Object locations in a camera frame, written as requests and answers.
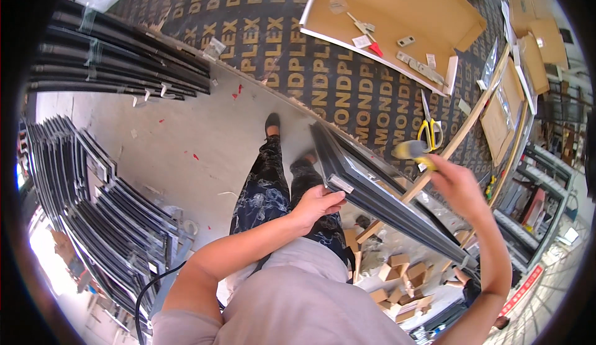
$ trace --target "scissors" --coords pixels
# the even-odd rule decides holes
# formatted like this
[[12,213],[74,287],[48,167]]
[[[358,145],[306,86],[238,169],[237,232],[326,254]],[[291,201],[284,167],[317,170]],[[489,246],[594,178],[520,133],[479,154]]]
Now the scissors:
[[[424,95],[424,90],[422,92],[422,106],[424,107],[424,117],[425,120],[422,121],[422,125],[420,126],[420,130],[418,131],[418,140],[421,140],[422,133],[426,132],[426,149],[424,152],[431,152],[435,149],[441,147],[443,144],[443,129],[441,129],[441,125],[435,121],[430,115],[430,110],[428,109],[428,102],[426,101],[426,97]],[[439,134],[439,141],[436,141],[435,133]]]

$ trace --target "red sign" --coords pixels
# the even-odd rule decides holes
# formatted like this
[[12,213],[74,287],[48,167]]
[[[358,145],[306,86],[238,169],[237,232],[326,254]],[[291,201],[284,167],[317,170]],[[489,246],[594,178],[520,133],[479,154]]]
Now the red sign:
[[534,270],[527,277],[524,284],[522,284],[522,286],[517,290],[515,295],[513,295],[513,297],[511,297],[510,300],[503,306],[503,310],[501,311],[499,316],[507,314],[511,311],[511,309],[513,309],[516,306],[516,304],[522,299],[522,297],[524,297],[526,292],[528,292],[530,288],[534,285],[534,283],[538,280],[538,277],[540,276],[540,274],[542,274],[543,271],[544,269],[540,265],[536,265],[536,267],[534,267]]

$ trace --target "hand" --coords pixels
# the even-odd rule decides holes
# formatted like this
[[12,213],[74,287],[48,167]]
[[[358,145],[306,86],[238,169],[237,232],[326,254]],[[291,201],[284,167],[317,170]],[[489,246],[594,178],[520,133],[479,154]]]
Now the hand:
[[490,208],[472,170],[448,162],[438,155],[428,155],[428,158],[437,167],[437,171],[430,175],[430,180],[454,212],[472,225],[487,214],[490,215]]
[[345,197],[346,193],[343,191],[331,192],[323,185],[318,185],[302,195],[302,199],[290,215],[301,227],[304,232],[302,235],[306,235],[319,218],[338,212],[341,206],[346,204]]

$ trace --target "person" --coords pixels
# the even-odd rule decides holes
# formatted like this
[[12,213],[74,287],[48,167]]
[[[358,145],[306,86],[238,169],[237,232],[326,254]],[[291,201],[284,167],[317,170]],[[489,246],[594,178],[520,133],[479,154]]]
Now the person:
[[[325,189],[307,154],[290,167],[290,198],[276,114],[265,132],[230,235],[200,248],[180,270],[153,316],[153,344],[413,344],[368,293],[347,283],[338,214],[345,193]],[[481,344],[509,292],[509,255],[472,172],[429,157],[438,169],[433,185],[475,227],[482,251],[481,294],[435,343]],[[223,279],[232,294],[220,311]]]
[[[460,288],[464,294],[464,305],[467,308],[472,306],[474,301],[478,298],[478,296],[482,293],[481,285],[478,284],[476,279],[473,279],[467,276],[457,265],[451,266],[453,272],[455,273],[455,277],[457,278],[456,281],[445,280],[443,281],[443,285],[448,285],[450,287]],[[495,319],[495,323],[493,324],[494,327],[498,329],[504,329],[504,327],[508,326],[510,319],[504,315],[499,316]]]

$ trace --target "black cable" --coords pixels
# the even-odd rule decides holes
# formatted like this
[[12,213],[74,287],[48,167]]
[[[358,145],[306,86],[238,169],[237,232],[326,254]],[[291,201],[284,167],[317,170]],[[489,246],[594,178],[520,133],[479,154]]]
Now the black cable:
[[[155,277],[155,279],[153,279],[152,281],[147,283],[147,285],[145,287],[143,287],[143,289],[141,289],[141,293],[139,293],[139,296],[137,297],[137,304],[135,305],[135,326],[137,327],[137,337],[139,338],[139,344],[145,345],[145,340],[143,339],[143,333],[141,332],[141,319],[140,319],[141,315],[139,313],[139,311],[141,310],[141,299],[143,298],[143,295],[145,295],[145,292],[147,292],[147,289],[149,289],[152,285],[154,285],[158,280],[160,280],[161,278],[163,278],[164,276],[166,276],[168,274],[171,274],[173,272],[180,270],[184,266],[185,263],[186,263],[186,261],[182,262],[180,264],[180,266],[176,267],[175,269],[166,271],[165,273],[158,275],[157,277]],[[218,299],[218,304],[219,304],[219,308],[221,310],[225,309],[225,306],[219,301],[219,299]]]

